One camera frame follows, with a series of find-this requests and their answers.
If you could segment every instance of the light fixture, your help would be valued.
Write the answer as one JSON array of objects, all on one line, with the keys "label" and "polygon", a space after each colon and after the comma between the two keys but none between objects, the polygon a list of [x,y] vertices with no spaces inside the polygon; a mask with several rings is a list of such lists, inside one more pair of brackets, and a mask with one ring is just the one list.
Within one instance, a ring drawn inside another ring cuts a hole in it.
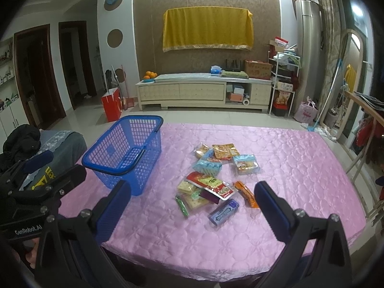
[{"label": "light fixture", "polygon": [[364,13],[362,12],[361,8],[359,6],[357,6],[356,4],[352,5],[352,11],[358,17],[363,17],[364,16]]},{"label": "light fixture", "polygon": [[360,50],[360,46],[361,46],[361,44],[360,44],[360,39],[359,39],[359,37],[358,37],[356,34],[351,34],[351,36],[352,36],[352,40],[353,40],[353,42],[355,42],[356,46],[357,46],[358,49]]}]

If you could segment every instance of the blue plastic basket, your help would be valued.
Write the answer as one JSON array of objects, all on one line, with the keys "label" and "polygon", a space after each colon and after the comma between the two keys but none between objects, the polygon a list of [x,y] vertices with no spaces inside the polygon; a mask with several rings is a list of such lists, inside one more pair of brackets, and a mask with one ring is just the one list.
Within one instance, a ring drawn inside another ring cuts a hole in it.
[{"label": "blue plastic basket", "polygon": [[142,194],[161,153],[160,116],[126,116],[108,129],[84,154],[82,164],[112,189],[126,180],[133,196]]}]

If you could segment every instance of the orange snack packet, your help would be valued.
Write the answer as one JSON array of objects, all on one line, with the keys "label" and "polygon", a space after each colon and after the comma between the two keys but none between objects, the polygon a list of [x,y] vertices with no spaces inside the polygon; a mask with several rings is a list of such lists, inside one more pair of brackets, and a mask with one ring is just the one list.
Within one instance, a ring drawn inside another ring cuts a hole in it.
[{"label": "orange snack packet", "polygon": [[214,149],[216,158],[220,160],[229,160],[233,156],[239,155],[239,152],[233,144],[212,145],[212,148]]},{"label": "orange snack packet", "polygon": [[255,196],[251,193],[249,188],[244,185],[241,181],[236,181],[234,183],[234,187],[239,190],[240,194],[244,197],[246,201],[248,201],[251,208],[258,208],[259,205],[257,204],[255,200]]}]

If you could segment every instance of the wooden door frame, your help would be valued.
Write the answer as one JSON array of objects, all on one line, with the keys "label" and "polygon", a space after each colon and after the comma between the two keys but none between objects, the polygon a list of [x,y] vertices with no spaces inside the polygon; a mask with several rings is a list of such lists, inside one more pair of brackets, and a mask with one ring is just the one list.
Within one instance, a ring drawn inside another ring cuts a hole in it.
[{"label": "wooden door frame", "polygon": [[60,117],[61,118],[66,117],[66,113],[65,113],[65,110],[63,107],[63,103],[61,101],[59,89],[57,88],[56,77],[54,75],[54,70],[53,70],[52,53],[51,53],[50,24],[46,24],[46,25],[36,26],[36,27],[32,27],[32,28],[28,28],[28,29],[16,32],[13,36],[13,63],[15,66],[16,84],[17,84],[17,88],[18,88],[19,94],[20,94],[20,99],[22,101],[23,108],[24,108],[24,111],[25,111],[25,114],[27,116],[29,123],[34,122],[35,120],[33,119],[32,115],[28,111],[28,105],[27,105],[26,98],[24,95],[23,86],[22,86],[21,81],[20,81],[19,68],[17,65],[18,64],[17,63],[17,41],[19,39],[21,39],[22,35],[24,35],[26,33],[30,33],[30,32],[36,32],[38,30],[43,30],[45,35],[47,36],[46,41],[47,41],[47,50],[48,50],[48,57],[49,57],[48,64],[49,64],[49,71],[50,71],[51,80],[53,82],[53,88],[54,88],[53,93],[55,95],[56,100],[58,101],[58,106],[59,106],[58,108],[59,108]]},{"label": "wooden door frame", "polygon": [[[81,64],[83,66],[83,74],[84,74],[85,84],[87,86],[88,94],[90,96],[96,96],[97,91],[96,91],[96,87],[95,87],[95,81],[93,79],[90,53],[89,53],[89,49],[88,49],[87,22],[86,21],[64,21],[64,22],[59,23],[59,47],[60,47],[61,61],[63,61],[63,59],[62,59],[63,53],[61,50],[62,40],[61,40],[60,30],[64,29],[64,28],[77,28],[78,29],[79,45],[80,45],[80,57],[81,57]],[[75,109],[75,105],[73,103],[73,100],[72,100],[72,97],[70,94],[70,88],[69,88],[67,79],[65,79],[65,83],[67,85],[68,95],[70,96],[72,108]]]}]

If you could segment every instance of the snack package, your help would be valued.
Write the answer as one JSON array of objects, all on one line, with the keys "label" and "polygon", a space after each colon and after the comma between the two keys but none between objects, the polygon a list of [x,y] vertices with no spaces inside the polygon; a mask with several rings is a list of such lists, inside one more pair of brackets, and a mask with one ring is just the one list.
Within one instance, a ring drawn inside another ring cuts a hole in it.
[{"label": "snack package", "polygon": [[192,195],[181,196],[184,203],[187,204],[189,209],[195,210],[210,203],[209,200],[199,196],[200,191],[202,191],[202,189],[198,188],[197,191],[194,192]]},{"label": "snack package", "polygon": [[209,220],[219,226],[229,219],[230,216],[236,213],[239,208],[239,203],[234,199],[227,200],[224,204],[220,205],[209,216]]},{"label": "snack package", "polygon": [[181,199],[181,197],[179,195],[175,196],[175,200],[177,202],[177,205],[179,206],[180,211],[183,213],[184,217],[187,218],[189,216],[189,213],[188,213],[186,206],[184,205],[183,200]]},{"label": "snack package", "polygon": [[199,188],[185,180],[182,180],[180,184],[177,186],[177,190],[181,194],[187,194],[187,195],[192,195],[192,193]]},{"label": "snack package", "polygon": [[204,188],[222,200],[228,200],[235,193],[234,188],[231,188],[229,184],[199,172],[190,173],[186,180],[199,188]]},{"label": "snack package", "polygon": [[212,145],[212,147],[216,158],[220,160],[230,160],[231,157],[238,156],[240,154],[233,144]]},{"label": "snack package", "polygon": [[220,198],[218,198],[218,196],[208,192],[205,189],[202,189],[199,195],[200,195],[200,197],[203,197],[203,198],[209,200],[210,202],[213,202],[216,205],[218,205],[218,203],[220,201]]},{"label": "snack package", "polygon": [[203,155],[209,150],[209,147],[203,143],[200,143],[193,149],[193,153],[197,158],[203,157]]},{"label": "snack package", "polygon": [[260,172],[260,166],[254,155],[238,155],[234,156],[232,159],[239,175]]},{"label": "snack package", "polygon": [[222,166],[220,160],[214,157],[213,149],[210,148],[205,152],[201,159],[192,166],[192,168],[199,173],[216,177]]},{"label": "snack package", "polygon": [[251,208],[258,208],[259,205],[255,200],[255,196],[249,190],[247,186],[244,185],[241,181],[236,181],[234,183],[234,187],[239,191],[239,193],[244,197],[244,199],[248,202]]}]

